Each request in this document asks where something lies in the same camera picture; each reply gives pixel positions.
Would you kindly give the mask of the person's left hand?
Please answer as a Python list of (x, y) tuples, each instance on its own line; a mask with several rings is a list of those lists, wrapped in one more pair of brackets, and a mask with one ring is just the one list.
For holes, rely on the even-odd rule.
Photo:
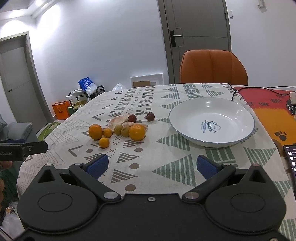
[(12, 164), (13, 164), (12, 162), (0, 162), (1, 171), (10, 168)]

